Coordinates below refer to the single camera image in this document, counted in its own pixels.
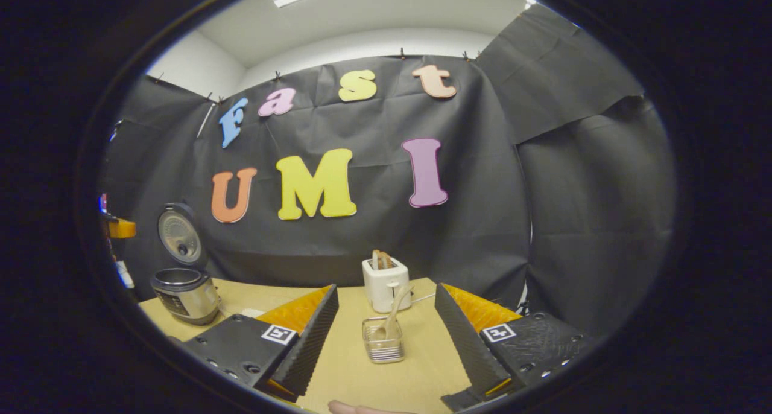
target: wooden table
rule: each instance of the wooden table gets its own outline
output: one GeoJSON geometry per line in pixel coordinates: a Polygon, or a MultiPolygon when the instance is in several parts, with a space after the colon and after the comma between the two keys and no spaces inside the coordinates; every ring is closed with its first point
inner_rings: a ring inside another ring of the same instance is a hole
{"type": "MultiPolygon", "coordinates": [[[[243,309],[268,311],[316,288],[270,287],[214,279],[228,315],[243,309]]],[[[413,298],[435,292],[428,279],[411,280],[413,298]]],[[[327,335],[324,348],[306,395],[297,405],[311,411],[329,412],[327,403],[340,400],[388,411],[419,414],[451,412],[440,397],[470,386],[450,335],[434,308],[434,298],[424,299],[397,314],[405,342],[405,359],[398,363],[373,364],[362,342],[362,320],[383,316],[370,307],[364,287],[338,289],[340,309],[327,335]]],[[[223,320],[208,326],[184,323],[172,317],[158,298],[140,303],[147,316],[166,335],[188,340],[223,320]]]]}

